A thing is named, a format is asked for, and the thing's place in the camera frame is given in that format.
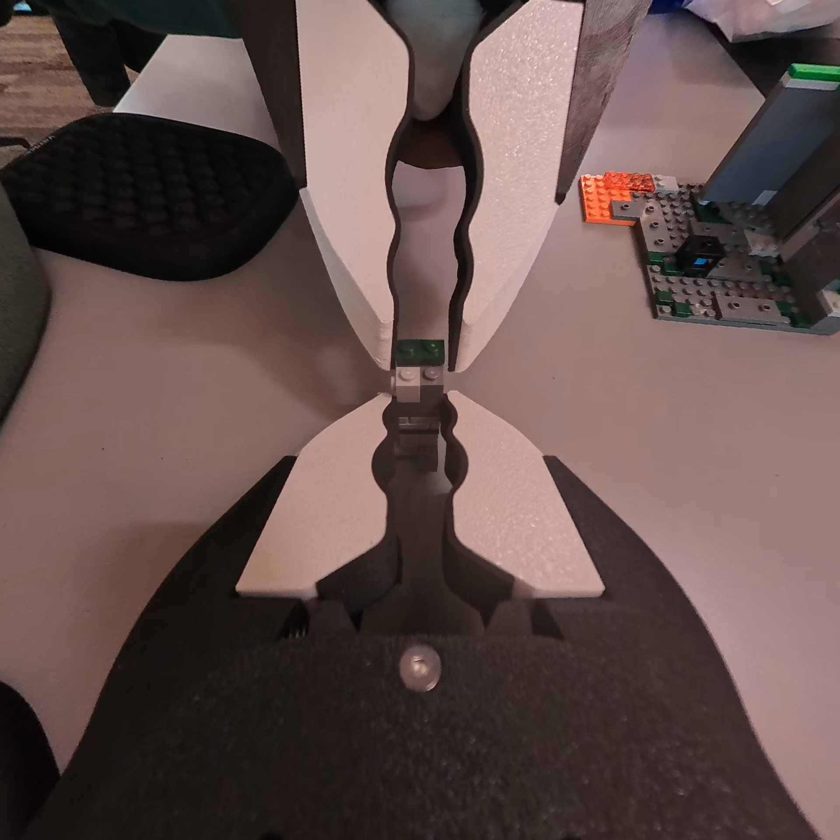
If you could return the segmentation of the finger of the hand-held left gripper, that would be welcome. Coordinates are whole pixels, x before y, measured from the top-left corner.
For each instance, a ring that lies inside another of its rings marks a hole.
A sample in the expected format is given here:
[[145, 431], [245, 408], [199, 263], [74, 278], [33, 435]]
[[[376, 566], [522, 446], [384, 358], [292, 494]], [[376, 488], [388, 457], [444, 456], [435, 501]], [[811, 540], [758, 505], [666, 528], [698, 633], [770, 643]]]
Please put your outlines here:
[[456, 233], [451, 371], [466, 371], [499, 329], [557, 213], [583, 15], [581, 2], [514, 3], [469, 54], [464, 115], [476, 173]]
[[372, 2], [297, 2], [306, 185], [301, 198], [344, 315], [392, 365], [397, 221], [394, 147], [412, 92], [412, 53]]

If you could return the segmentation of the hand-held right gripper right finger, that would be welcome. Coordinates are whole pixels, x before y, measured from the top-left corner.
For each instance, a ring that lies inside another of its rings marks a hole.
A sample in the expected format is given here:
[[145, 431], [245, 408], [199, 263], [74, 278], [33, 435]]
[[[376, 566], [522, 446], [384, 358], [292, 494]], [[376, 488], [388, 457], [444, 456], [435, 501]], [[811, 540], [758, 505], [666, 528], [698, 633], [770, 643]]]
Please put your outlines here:
[[457, 391], [441, 405], [444, 578], [489, 624], [510, 601], [588, 599], [604, 584], [540, 450]]

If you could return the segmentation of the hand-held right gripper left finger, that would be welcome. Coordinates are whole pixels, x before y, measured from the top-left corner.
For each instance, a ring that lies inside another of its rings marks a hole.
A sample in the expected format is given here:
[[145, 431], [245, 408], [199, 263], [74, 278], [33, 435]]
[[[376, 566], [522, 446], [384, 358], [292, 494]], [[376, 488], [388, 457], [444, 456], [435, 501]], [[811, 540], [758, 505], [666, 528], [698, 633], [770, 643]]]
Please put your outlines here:
[[383, 485], [391, 477], [381, 393], [326, 427], [301, 450], [237, 584], [242, 596], [341, 602], [362, 613], [400, 571]]

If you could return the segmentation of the grey brick pillar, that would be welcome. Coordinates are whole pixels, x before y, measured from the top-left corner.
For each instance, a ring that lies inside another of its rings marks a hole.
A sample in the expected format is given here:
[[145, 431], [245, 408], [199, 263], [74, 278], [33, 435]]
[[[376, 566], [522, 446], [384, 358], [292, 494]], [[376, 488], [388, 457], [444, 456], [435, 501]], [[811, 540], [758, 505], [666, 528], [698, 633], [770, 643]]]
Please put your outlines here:
[[445, 394], [443, 339], [399, 339], [395, 344], [392, 391], [395, 397], [395, 456], [423, 473], [438, 469], [440, 406]]

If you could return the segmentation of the person's left forearm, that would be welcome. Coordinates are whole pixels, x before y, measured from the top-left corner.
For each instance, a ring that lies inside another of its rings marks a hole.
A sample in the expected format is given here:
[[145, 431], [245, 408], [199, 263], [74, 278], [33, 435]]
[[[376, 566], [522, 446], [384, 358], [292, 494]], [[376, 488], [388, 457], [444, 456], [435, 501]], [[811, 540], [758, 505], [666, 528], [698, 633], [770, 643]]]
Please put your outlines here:
[[266, 143], [123, 112], [59, 129], [3, 167], [2, 185], [34, 247], [167, 281], [244, 266], [298, 201]]

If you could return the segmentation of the person's right forearm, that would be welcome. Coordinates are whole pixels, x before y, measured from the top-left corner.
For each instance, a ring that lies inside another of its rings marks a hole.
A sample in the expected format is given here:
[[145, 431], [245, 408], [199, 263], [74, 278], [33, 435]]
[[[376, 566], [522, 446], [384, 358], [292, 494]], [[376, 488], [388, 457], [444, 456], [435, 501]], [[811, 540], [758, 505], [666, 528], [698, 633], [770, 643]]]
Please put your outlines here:
[[1, 684], [1, 838], [19, 838], [59, 778], [56, 759], [35, 712]]

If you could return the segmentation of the person's left hand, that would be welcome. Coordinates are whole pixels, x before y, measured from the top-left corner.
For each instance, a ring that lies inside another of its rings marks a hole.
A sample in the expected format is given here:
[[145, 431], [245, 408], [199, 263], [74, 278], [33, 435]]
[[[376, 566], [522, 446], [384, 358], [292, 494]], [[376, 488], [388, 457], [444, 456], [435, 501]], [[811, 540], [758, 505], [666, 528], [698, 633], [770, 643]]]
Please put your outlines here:
[[412, 120], [397, 145], [397, 159], [424, 170], [463, 165], [450, 121]]

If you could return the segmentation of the printed white paper bag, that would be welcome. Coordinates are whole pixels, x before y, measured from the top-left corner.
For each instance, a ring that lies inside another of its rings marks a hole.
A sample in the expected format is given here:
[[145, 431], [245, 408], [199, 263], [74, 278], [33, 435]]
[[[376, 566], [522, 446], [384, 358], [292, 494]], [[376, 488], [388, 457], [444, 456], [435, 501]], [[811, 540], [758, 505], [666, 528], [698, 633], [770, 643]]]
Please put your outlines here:
[[715, 25], [729, 43], [789, 35], [838, 23], [838, 1], [688, 1], [684, 9]]

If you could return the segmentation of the grey baseplate brick building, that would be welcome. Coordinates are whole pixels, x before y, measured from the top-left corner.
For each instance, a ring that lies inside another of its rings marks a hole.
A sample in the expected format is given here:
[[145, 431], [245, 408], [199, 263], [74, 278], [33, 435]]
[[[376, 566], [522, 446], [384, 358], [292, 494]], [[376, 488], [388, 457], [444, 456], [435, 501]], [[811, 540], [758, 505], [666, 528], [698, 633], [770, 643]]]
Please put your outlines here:
[[705, 183], [582, 175], [589, 224], [631, 228], [653, 316], [839, 332], [839, 68], [795, 62]]

